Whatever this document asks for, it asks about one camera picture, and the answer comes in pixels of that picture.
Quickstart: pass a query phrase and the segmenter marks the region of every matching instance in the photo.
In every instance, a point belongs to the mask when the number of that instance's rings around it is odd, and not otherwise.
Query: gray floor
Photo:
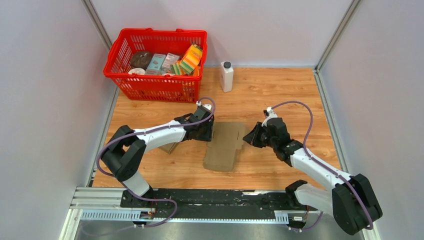
[[[308,224],[317,219],[311,214]],[[84,230],[90,234],[103,234],[127,226],[125,221],[82,222]],[[362,234],[350,236],[344,233],[334,219],[324,215],[316,228],[308,232],[295,233],[286,227],[275,224],[237,224],[237,223],[178,223],[168,222],[161,226],[141,229],[131,228],[113,235],[92,237],[78,231],[76,240],[363,240]]]

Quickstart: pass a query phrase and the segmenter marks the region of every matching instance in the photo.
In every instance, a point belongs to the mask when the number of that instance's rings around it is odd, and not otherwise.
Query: scratched black surface
[[[216,190],[216,189],[170,189],[160,188],[150,191],[150,198],[171,198],[178,208],[174,218],[188,219],[275,219],[274,210],[293,210],[285,192],[268,192],[246,195],[254,190]],[[121,207],[157,207],[155,217],[165,218],[173,211],[170,202],[142,202],[124,191]]]

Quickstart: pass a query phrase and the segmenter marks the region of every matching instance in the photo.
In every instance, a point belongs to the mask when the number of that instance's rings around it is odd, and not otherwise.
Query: red basket
[[[208,33],[201,30],[156,31],[151,28],[124,28],[113,43],[103,74],[111,78],[131,100],[193,103],[199,99],[203,65],[208,53]],[[202,50],[199,76],[128,74],[130,59],[138,51],[183,56],[191,44]]]

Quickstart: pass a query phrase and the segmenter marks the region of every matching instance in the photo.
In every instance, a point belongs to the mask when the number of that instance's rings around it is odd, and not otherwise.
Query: cardboard piece
[[[177,147],[177,145],[178,145],[178,142],[172,142],[172,143],[168,143],[168,144],[160,146],[159,149],[168,154],[171,154],[174,151],[174,149]]]
[[[214,122],[212,141],[206,144],[205,169],[231,172],[249,130],[243,122]]]

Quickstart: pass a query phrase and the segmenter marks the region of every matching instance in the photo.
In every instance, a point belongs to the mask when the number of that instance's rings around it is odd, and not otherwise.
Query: wooden tabletop
[[[235,68],[233,89],[224,93],[219,68],[205,68],[200,96],[215,100],[216,122],[244,122],[253,129],[264,120],[263,110],[283,101],[298,100],[313,112],[313,127],[307,146],[320,158],[339,168],[314,75],[310,68]],[[129,100],[122,92],[116,102],[106,141],[122,125],[132,129],[154,127],[196,110],[194,103]],[[275,110],[287,125],[290,136],[303,141],[310,116],[301,105]],[[206,142],[181,142],[172,154],[153,149],[144,154],[139,171],[153,188],[284,190],[303,179],[319,186],[305,173],[288,166],[271,148],[245,144],[233,172],[203,168]],[[122,187],[113,177],[97,172],[93,187]]]

